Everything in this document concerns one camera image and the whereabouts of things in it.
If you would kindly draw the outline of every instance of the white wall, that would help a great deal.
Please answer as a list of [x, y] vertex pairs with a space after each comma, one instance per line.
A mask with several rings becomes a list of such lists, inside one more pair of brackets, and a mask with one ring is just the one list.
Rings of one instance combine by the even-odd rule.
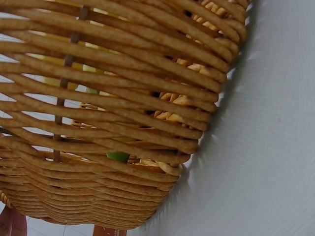
[[247, 44], [200, 153], [130, 236], [315, 235], [315, 1], [253, 2]]

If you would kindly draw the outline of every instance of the floor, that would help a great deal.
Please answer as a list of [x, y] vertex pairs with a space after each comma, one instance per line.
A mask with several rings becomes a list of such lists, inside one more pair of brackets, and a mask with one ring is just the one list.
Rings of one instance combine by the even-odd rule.
[[[0, 211], [4, 204], [0, 202]], [[92, 236], [94, 225], [64, 226], [27, 217], [28, 236]]]

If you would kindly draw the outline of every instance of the brown object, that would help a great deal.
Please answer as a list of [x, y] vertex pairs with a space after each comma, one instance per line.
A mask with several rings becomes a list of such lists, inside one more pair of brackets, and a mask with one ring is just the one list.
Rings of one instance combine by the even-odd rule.
[[115, 230], [95, 225], [93, 236], [126, 236], [127, 230]]
[[[0, 101], [11, 116], [0, 118], [0, 134], [6, 134], [0, 137], [1, 200], [57, 224], [127, 230], [149, 219], [216, 110], [229, 65], [246, 39], [249, 2], [0, 0], [2, 12], [28, 19], [0, 19], [1, 33], [25, 41], [0, 42], [0, 53], [19, 62], [0, 62], [0, 74], [12, 81], [0, 83], [0, 92], [14, 99]], [[34, 55], [64, 59], [64, 65]], [[74, 62], [110, 73], [76, 70]], [[60, 79], [61, 85], [25, 74]], [[68, 82], [113, 96], [72, 91]], [[65, 107], [66, 99], [81, 106]], [[28, 115], [34, 112], [55, 119]], [[128, 164], [107, 158], [113, 151], [133, 158]]]

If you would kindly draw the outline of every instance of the green object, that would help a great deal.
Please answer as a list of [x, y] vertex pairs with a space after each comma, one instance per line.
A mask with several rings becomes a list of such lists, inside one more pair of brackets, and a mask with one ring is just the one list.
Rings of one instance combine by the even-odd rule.
[[107, 157], [115, 161], [128, 163], [130, 154], [121, 151], [107, 153]]
[[93, 93], [93, 94], [99, 94], [99, 90], [96, 90], [94, 88], [87, 88], [88, 93]]

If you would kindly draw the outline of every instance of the light beige wicker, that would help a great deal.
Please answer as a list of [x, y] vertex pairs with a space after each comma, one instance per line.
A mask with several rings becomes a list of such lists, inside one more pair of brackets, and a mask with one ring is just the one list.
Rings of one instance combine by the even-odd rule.
[[[23, 41], [0, 42], [0, 53], [19, 62], [0, 62], [0, 74], [11, 80], [0, 83], [0, 93], [13, 99], [0, 101], [10, 115], [0, 118], [1, 200], [58, 224], [132, 229], [145, 222], [207, 129], [229, 64], [246, 39], [249, 3], [0, 0], [1, 12], [24, 17], [0, 19], [1, 33]], [[74, 62], [111, 74], [82, 71]], [[60, 79], [60, 87], [39, 76]], [[69, 82], [112, 96], [70, 90]], [[57, 103], [41, 100], [45, 95]], [[65, 99], [82, 105], [65, 107]], [[133, 157], [125, 164], [107, 158], [112, 151]]]

